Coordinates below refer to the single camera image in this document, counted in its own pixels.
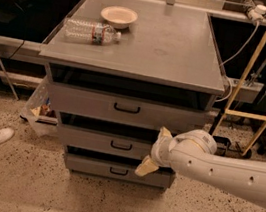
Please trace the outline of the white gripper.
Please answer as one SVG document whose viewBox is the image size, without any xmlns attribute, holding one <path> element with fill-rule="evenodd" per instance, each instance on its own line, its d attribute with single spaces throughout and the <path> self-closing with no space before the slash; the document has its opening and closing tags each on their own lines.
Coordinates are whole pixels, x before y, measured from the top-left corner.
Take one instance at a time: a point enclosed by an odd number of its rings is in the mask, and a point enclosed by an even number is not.
<svg viewBox="0 0 266 212">
<path fill-rule="evenodd" d="M 171 167 L 169 160 L 169 145 L 172 142 L 171 132 L 163 126 L 157 141 L 154 142 L 150 155 L 147 155 L 135 170 L 137 176 L 146 176 L 161 167 Z"/>
</svg>

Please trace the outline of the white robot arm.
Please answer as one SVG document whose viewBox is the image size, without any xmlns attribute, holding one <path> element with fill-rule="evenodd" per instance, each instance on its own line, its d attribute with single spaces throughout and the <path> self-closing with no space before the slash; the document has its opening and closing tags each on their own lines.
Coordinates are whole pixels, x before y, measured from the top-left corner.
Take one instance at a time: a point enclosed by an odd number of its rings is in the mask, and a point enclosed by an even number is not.
<svg viewBox="0 0 266 212">
<path fill-rule="evenodd" d="M 135 173 L 143 177 L 159 168 L 171 168 L 266 209 L 266 162 L 217 156 L 214 140 L 201 129 L 172 135 L 162 127 Z"/>
</svg>

